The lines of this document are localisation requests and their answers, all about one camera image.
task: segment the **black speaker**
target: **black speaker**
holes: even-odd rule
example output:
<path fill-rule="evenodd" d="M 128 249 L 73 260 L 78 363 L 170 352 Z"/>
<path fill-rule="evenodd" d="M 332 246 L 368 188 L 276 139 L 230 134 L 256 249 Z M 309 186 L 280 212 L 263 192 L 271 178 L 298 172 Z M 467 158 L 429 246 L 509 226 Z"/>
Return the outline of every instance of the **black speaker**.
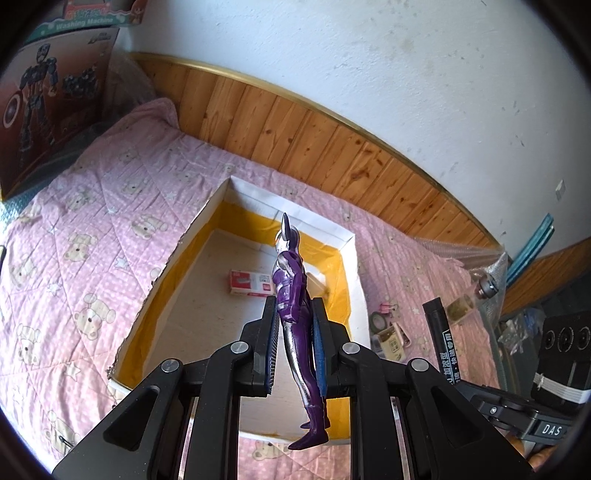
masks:
<path fill-rule="evenodd" d="M 532 398 L 576 414 L 591 396 L 591 312 L 547 318 L 539 358 Z"/>

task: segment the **toy box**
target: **toy box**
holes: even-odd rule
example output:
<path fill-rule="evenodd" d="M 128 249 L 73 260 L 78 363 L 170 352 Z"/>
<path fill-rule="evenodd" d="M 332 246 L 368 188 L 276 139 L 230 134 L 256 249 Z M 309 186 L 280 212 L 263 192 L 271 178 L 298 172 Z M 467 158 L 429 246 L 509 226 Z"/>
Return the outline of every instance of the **toy box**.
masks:
<path fill-rule="evenodd" d="M 0 77 L 0 199 L 69 138 L 97 121 L 118 28 L 24 46 Z"/>
<path fill-rule="evenodd" d="M 73 30 L 138 25 L 148 0 L 63 0 L 56 3 L 25 43 Z"/>

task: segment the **black metal frame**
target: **black metal frame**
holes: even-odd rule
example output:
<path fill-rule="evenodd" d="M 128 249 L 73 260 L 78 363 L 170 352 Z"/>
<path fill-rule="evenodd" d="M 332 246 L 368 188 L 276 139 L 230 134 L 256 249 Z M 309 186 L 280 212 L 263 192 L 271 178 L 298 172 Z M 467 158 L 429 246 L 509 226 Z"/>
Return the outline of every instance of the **black metal frame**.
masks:
<path fill-rule="evenodd" d="M 380 359 L 351 343 L 343 325 L 328 321 L 322 299 L 312 304 L 326 357 L 328 398 L 350 398 L 352 479 L 403 479 L 392 398 L 413 479 L 531 477 L 528 462 L 479 411 L 482 404 L 506 399 L 506 393 L 464 381 L 452 386 L 423 359 L 408 365 Z M 199 362 L 163 362 L 57 465 L 55 478 L 176 479 L 198 397 L 184 478 L 236 479 L 240 397 L 269 393 L 265 372 L 268 344 L 277 340 L 274 316 L 275 298 L 269 297 L 262 319 L 243 329 L 247 349 L 235 342 Z M 497 420 L 503 418 L 499 412 Z M 525 431 L 538 420 L 527 420 Z"/>

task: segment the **wood paneling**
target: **wood paneling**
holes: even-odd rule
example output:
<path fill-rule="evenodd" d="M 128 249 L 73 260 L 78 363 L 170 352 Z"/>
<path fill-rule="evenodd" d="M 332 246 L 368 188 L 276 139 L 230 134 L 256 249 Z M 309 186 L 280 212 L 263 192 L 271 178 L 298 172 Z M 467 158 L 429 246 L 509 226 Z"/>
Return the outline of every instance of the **wood paneling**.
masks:
<path fill-rule="evenodd" d="M 407 235 L 492 248 L 497 243 L 447 192 L 392 149 L 276 92 L 168 60 L 140 59 L 181 129 L 379 216 Z M 591 239 L 536 261 L 510 289 L 525 306 L 591 268 Z"/>
<path fill-rule="evenodd" d="M 536 260 L 505 296 L 503 313 L 511 313 L 591 270 L 591 238 Z"/>

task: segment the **brass trim strip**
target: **brass trim strip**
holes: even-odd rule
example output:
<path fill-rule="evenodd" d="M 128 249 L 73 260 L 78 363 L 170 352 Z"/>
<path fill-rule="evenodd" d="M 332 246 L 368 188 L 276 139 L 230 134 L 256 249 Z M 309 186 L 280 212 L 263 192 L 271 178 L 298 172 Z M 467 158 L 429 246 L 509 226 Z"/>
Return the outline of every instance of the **brass trim strip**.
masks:
<path fill-rule="evenodd" d="M 374 143 L 380 149 L 387 152 L 389 155 L 397 158 L 410 168 L 413 172 L 431 184 L 435 189 L 442 192 L 455 206 L 457 206 L 462 213 L 464 213 L 474 224 L 486 235 L 486 237 L 494 244 L 499 245 L 499 242 L 496 238 L 488 231 L 488 229 L 482 224 L 480 220 L 478 220 L 464 205 L 455 198 L 446 188 L 443 187 L 437 180 L 435 180 L 431 175 L 425 172 L 421 167 L 416 165 L 413 161 L 411 161 L 406 156 L 402 155 L 399 151 L 395 148 L 388 145 L 386 142 L 381 140 L 380 138 L 376 137 L 374 134 L 368 132 L 364 128 L 360 127 L 359 125 L 353 123 L 352 121 L 346 119 L 345 117 L 339 115 L 332 110 L 322 106 L 319 103 L 313 102 L 297 93 L 291 92 L 283 87 L 277 86 L 273 83 L 266 82 L 265 80 L 258 79 L 251 75 L 247 75 L 245 73 L 240 73 L 235 70 L 227 69 L 225 67 L 219 67 L 217 65 L 212 65 L 210 63 L 205 63 L 202 61 L 197 60 L 188 60 L 188 59 L 181 59 L 178 57 L 173 57 L 169 55 L 160 55 L 157 53 L 147 53 L 147 52 L 133 52 L 131 56 L 135 60 L 143 60 L 143 61 L 166 61 L 168 63 L 172 63 L 175 65 L 183 65 L 185 67 L 189 67 L 196 70 L 202 70 L 203 72 L 213 73 L 215 75 L 219 75 L 222 77 L 230 78 L 232 80 L 237 80 L 242 83 L 246 83 L 247 85 L 252 85 L 253 87 L 260 88 L 262 90 L 266 90 L 268 92 L 274 93 L 275 95 L 279 95 L 283 98 L 291 100 L 292 102 L 298 103 L 299 105 L 312 110 L 314 112 L 322 113 L 323 115 L 332 118 L 339 124 L 347 127 L 357 133 L 358 135 L 364 137 L 367 141 Z"/>

